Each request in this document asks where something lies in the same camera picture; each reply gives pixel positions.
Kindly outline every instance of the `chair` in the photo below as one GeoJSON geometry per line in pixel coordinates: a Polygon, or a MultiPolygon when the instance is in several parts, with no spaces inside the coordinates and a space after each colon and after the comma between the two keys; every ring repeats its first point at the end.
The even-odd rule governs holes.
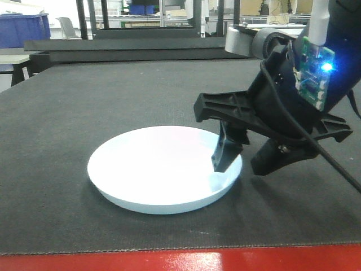
{"type": "Polygon", "coordinates": [[[59,17],[56,18],[61,27],[61,31],[63,32],[63,37],[66,40],[72,40],[72,39],[80,39],[78,35],[75,34],[75,30],[72,24],[72,21],[68,17],[59,17]]]}

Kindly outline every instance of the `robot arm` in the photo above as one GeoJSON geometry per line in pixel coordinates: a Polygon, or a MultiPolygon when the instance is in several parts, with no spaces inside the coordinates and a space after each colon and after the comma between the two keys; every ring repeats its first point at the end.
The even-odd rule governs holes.
{"type": "MultiPolygon", "coordinates": [[[[325,3],[314,0],[314,8],[325,3]]],[[[328,13],[320,10],[317,15],[322,16],[313,14],[311,26],[297,39],[278,34],[279,42],[268,39],[267,46],[261,46],[267,58],[247,91],[198,97],[196,120],[221,121],[212,156],[215,171],[225,171],[249,144],[247,130],[269,137],[252,159],[258,175],[318,154],[329,161],[316,141],[333,137],[341,142],[352,133],[345,120],[328,112],[361,79],[361,2],[330,0],[329,22],[328,13]],[[317,30],[320,24],[326,25],[324,33],[317,30]]],[[[352,179],[342,168],[339,172],[352,179]]],[[[350,182],[361,192],[360,184],[350,182]]]]}

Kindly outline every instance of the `blue led light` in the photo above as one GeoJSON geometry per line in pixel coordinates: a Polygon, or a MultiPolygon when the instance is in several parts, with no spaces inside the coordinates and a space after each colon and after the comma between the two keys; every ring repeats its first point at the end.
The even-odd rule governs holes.
{"type": "Polygon", "coordinates": [[[333,66],[331,63],[325,63],[321,66],[321,69],[324,71],[324,72],[329,72],[333,69],[333,66]]]}

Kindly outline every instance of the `table leg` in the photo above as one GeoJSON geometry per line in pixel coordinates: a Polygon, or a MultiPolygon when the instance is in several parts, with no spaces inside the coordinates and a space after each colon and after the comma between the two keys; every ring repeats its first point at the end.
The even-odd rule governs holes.
{"type": "Polygon", "coordinates": [[[12,66],[13,66],[14,71],[12,72],[11,86],[14,86],[14,85],[24,81],[25,77],[24,77],[22,64],[13,64],[12,66]]]}

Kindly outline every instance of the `black platform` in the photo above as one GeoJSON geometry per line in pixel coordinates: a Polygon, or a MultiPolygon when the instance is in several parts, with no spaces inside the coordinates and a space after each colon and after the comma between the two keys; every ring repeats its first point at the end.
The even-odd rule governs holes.
{"type": "MultiPolygon", "coordinates": [[[[0,253],[361,242],[361,195],[321,157],[254,176],[249,161],[265,141],[254,133],[235,186],[197,211],[127,211],[91,184],[90,155],[118,134],[155,125],[218,133],[217,121],[195,121],[198,94],[245,90],[258,70],[256,60],[68,64],[0,93],[0,253]]],[[[361,180],[360,120],[346,100],[332,113],[355,132],[322,145],[361,180]]]]}

